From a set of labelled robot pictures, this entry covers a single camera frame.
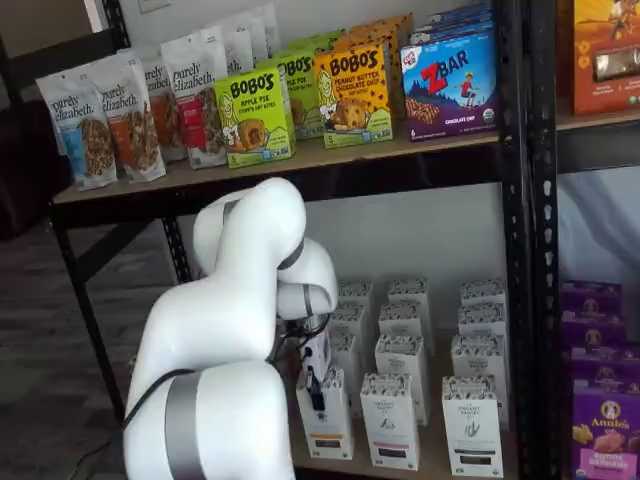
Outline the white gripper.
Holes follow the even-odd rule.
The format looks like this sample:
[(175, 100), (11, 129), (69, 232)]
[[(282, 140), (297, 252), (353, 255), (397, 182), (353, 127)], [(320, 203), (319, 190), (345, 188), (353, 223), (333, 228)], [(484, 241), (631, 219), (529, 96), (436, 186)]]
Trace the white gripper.
[(322, 381), (331, 362), (329, 334), (321, 332), (304, 345), (305, 388), (310, 396), (314, 411), (324, 411), (325, 397)]

